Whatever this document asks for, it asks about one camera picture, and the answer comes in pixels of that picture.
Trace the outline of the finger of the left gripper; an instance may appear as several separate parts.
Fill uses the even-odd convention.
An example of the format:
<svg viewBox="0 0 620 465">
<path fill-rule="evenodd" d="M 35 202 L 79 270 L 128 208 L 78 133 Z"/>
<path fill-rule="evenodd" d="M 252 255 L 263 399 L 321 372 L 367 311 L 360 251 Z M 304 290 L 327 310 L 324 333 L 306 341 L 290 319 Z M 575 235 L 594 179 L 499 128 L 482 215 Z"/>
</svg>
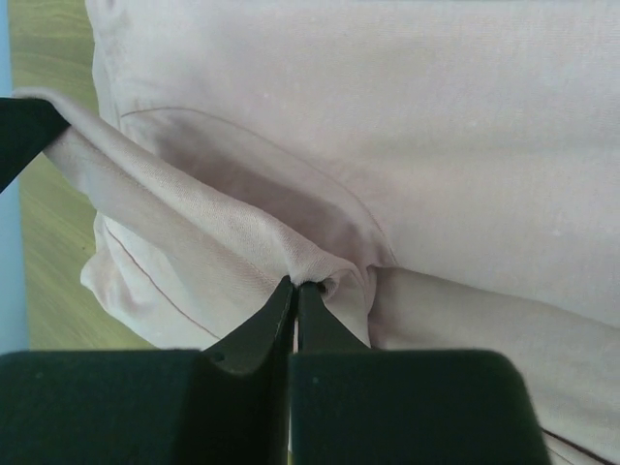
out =
<svg viewBox="0 0 620 465">
<path fill-rule="evenodd" d="M 0 188 L 4 192 L 22 171 L 71 124 L 48 101 L 2 98 L 0 105 Z"/>
</svg>

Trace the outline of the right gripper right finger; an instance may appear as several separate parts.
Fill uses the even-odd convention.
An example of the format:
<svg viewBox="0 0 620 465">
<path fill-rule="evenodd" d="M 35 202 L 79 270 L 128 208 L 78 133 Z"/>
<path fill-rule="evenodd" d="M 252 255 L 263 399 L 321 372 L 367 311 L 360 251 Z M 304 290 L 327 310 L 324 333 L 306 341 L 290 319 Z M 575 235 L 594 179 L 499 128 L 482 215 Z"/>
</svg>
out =
<svg viewBox="0 0 620 465">
<path fill-rule="evenodd" d="M 298 291 L 289 362 L 297 464 L 546 464 L 525 383 L 486 350 L 370 349 Z"/>
</svg>

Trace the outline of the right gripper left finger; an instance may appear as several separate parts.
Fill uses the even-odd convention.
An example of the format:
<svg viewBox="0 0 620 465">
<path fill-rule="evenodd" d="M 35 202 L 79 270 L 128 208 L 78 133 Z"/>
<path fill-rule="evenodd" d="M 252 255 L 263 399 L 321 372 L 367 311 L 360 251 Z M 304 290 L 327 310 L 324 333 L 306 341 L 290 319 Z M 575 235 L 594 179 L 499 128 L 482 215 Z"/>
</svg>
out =
<svg viewBox="0 0 620 465">
<path fill-rule="evenodd" d="M 295 288 L 210 349 L 1 359 L 5 464 L 284 464 Z"/>
</svg>

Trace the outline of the pink printed t shirt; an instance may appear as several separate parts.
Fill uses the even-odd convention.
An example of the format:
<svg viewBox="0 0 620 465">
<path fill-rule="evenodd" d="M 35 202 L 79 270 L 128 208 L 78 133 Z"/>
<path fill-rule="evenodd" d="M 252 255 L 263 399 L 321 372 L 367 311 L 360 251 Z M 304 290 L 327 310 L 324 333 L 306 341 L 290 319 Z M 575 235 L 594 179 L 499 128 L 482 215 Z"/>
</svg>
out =
<svg viewBox="0 0 620 465">
<path fill-rule="evenodd" d="M 284 276 L 382 349 L 486 348 L 556 464 L 619 460 L 615 1 L 90 1 L 98 111 L 46 88 L 82 284 L 205 349 Z"/>
</svg>

